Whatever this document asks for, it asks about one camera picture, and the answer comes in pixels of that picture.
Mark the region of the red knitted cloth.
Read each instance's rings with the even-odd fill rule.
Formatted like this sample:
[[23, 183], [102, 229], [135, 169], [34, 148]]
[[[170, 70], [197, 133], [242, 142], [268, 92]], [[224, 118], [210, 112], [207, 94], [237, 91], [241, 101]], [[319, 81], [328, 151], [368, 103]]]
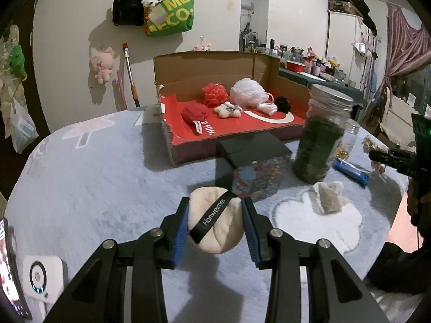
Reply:
[[181, 111], [181, 116], [186, 122], [205, 121], [208, 115], [208, 108], [204, 104], [196, 102], [187, 103]]

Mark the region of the white wardrobe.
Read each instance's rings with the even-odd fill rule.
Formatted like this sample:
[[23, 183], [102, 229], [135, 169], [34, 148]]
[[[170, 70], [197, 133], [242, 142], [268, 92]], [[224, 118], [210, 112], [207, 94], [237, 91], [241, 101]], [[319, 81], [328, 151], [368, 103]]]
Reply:
[[363, 18], [342, 12], [329, 12], [326, 58], [336, 61], [343, 81], [361, 92], [372, 82], [376, 38]]

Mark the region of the red foam fruit net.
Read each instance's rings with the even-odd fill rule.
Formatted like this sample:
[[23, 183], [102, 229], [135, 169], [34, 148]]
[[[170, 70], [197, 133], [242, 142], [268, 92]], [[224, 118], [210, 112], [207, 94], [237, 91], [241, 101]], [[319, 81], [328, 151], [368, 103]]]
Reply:
[[230, 99], [225, 87], [220, 83], [207, 84], [202, 92], [206, 107], [217, 107]]

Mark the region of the wall mirror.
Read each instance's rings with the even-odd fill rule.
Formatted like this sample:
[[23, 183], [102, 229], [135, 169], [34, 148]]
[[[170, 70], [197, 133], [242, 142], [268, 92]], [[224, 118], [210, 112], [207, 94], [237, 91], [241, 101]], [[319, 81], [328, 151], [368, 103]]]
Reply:
[[239, 50], [267, 46], [269, 0], [241, 0]]

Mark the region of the black backpack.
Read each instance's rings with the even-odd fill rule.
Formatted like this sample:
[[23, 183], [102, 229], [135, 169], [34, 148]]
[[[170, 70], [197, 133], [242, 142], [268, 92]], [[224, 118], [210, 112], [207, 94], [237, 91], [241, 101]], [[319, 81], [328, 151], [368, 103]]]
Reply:
[[113, 0], [112, 21], [115, 26], [143, 26], [142, 0]]

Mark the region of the large glass jar green contents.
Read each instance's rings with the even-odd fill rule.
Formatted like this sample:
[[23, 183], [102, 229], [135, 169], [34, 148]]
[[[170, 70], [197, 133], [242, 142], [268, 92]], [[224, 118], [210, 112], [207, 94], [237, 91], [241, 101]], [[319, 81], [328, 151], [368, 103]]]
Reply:
[[292, 163], [298, 179], [308, 184], [321, 182], [334, 163], [351, 117], [354, 100], [323, 85], [310, 91], [305, 127]]

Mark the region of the small glass jar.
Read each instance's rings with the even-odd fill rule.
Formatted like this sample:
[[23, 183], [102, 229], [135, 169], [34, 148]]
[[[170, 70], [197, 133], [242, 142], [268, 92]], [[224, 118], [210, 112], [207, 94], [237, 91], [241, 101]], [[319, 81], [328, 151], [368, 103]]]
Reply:
[[360, 130], [360, 125], [358, 122], [349, 119], [346, 123], [345, 133], [343, 139], [338, 147], [337, 158], [342, 160], [349, 159], [349, 155], [354, 148], [356, 143], [356, 138]]

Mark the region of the dark green covered table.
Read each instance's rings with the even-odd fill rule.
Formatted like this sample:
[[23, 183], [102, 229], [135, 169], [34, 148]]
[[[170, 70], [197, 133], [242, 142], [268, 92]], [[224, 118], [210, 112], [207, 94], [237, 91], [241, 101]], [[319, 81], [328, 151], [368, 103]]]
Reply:
[[308, 89], [311, 89], [311, 85], [318, 84], [323, 85], [326, 87], [330, 87], [334, 90], [337, 90], [341, 93], [346, 94], [347, 96], [350, 96], [354, 101], [364, 101], [363, 94], [360, 90], [357, 90], [355, 87], [351, 87], [344, 82], [336, 82], [334, 80], [325, 80], [321, 79], [320, 77], [311, 76], [310, 74], [306, 73], [298, 73], [298, 72], [292, 72], [287, 69], [279, 69], [278, 73], [281, 77], [286, 78], [292, 82], [295, 82], [300, 85], [306, 86]]

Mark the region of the white fluffy star plush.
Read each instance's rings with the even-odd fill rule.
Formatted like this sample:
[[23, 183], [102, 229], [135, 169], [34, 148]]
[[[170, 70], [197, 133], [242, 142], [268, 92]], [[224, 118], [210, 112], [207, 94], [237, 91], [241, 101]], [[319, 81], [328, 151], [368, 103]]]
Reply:
[[213, 111], [222, 119], [227, 119], [229, 117], [239, 118], [242, 114], [242, 108], [229, 101], [217, 106]]

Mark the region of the white mesh bath pouf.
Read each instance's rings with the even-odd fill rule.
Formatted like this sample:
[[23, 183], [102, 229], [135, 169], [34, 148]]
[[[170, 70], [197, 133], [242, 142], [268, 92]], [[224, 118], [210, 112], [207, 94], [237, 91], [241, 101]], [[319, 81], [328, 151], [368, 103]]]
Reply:
[[260, 104], [273, 103], [273, 96], [255, 80], [238, 80], [230, 90], [230, 102], [240, 107], [258, 107]]

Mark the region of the beige braided rope scrunchie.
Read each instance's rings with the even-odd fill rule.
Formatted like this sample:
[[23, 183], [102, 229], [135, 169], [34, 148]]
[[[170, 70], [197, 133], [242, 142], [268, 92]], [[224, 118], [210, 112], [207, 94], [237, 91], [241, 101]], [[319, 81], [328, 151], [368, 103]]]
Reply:
[[[378, 152], [387, 153], [389, 149], [383, 145], [375, 142], [371, 135], [366, 136], [362, 141], [362, 148], [364, 153], [369, 154], [371, 151], [376, 150]], [[374, 160], [371, 161], [371, 168], [379, 174], [383, 174], [386, 170], [386, 165], [383, 163], [376, 162]]]

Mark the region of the white sock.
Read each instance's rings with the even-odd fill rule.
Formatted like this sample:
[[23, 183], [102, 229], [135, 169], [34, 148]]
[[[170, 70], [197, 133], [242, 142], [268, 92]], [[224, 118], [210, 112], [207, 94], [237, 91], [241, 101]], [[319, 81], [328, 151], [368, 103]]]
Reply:
[[272, 117], [273, 114], [278, 112], [278, 107], [274, 103], [262, 103], [256, 107], [260, 112]]

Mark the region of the green tote bag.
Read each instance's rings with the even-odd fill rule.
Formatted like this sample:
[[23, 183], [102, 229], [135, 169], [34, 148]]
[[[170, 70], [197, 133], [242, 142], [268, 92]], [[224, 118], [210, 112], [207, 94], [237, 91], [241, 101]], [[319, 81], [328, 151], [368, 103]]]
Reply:
[[163, 37], [192, 30], [194, 0], [162, 0], [154, 8], [144, 8], [147, 37]]

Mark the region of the beige powder puff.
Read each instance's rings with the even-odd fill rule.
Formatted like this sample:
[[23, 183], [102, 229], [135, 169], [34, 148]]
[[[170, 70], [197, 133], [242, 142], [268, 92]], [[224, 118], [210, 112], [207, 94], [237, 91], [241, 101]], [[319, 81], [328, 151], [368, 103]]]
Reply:
[[200, 187], [190, 194], [189, 235], [203, 252], [223, 254], [240, 243], [242, 201], [222, 187]]

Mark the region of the black scrunchie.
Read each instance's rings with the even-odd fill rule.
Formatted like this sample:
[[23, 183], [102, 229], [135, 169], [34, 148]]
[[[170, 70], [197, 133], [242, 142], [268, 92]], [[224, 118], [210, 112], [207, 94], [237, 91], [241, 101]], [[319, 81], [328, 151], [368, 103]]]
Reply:
[[279, 96], [276, 98], [274, 104], [277, 107], [278, 112], [288, 114], [291, 111], [291, 104], [285, 96]]

